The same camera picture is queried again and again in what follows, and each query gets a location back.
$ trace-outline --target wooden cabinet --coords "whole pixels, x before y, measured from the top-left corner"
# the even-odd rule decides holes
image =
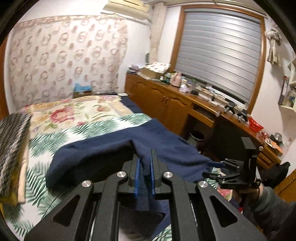
[[[158,119],[162,124],[165,124],[165,100],[168,92],[163,88],[153,85],[150,88],[149,100],[147,100],[149,108],[147,114]]]
[[[174,94],[165,100],[165,126],[171,132],[180,135],[186,123],[191,102]]]
[[[149,115],[150,82],[138,77],[135,89],[136,92],[134,94],[133,101],[137,103],[144,113]]]
[[[137,75],[127,74],[125,92],[143,111],[158,119],[168,130],[180,135],[185,125],[191,102],[145,80]]]
[[[124,86],[124,90],[130,96],[131,100],[134,100],[134,95],[136,94],[137,77],[138,76],[134,74],[126,75],[126,84]]]
[[[296,201],[296,170],[277,185],[274,191],[287,203]]]

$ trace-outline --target patterned wall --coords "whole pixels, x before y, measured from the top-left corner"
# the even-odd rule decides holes
[[[127,50],[126,20],[116,15],[58,16],[18,23],[9,51],[17,109],[71,97],[75,82],[116,91]]]

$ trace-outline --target gray sleeve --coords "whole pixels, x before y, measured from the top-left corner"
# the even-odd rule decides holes
[[[262,196],[250,204],[254,218],[267,239],[272,239],[292,212],[296,203],[286,203],[270,187],[264,187]]]

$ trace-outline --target bed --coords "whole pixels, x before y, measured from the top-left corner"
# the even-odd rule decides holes
[[[23,240],[26,234],[45,217],[64,197],[64,193],[49,191],[45,175],[55,152],[69,143],[115,131],[137,127],[151,118],[128,97],[85,96],[58,102],[26,106],[21,113],[32,116],[27,151],[27,172],[20,178],[20,202],[15,207],[3,205],[5,220],[13,233]],[[212,180],[208,182],[226,199],[231,190],[222,190]],[[171,240],[170,225],[157,230],[153,240]]]

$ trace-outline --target human hand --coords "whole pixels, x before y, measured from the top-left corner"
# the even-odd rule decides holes
[[[247,188],[244,190],[233,190],[232,191],[232,196],[234,197],[234,199],[238,202],[241,203],[242,201],[242,194],[247,194],[247,198],[250,202],[254,202],[257,201],[263,192],[263,184],[261,183],[259,188]]]

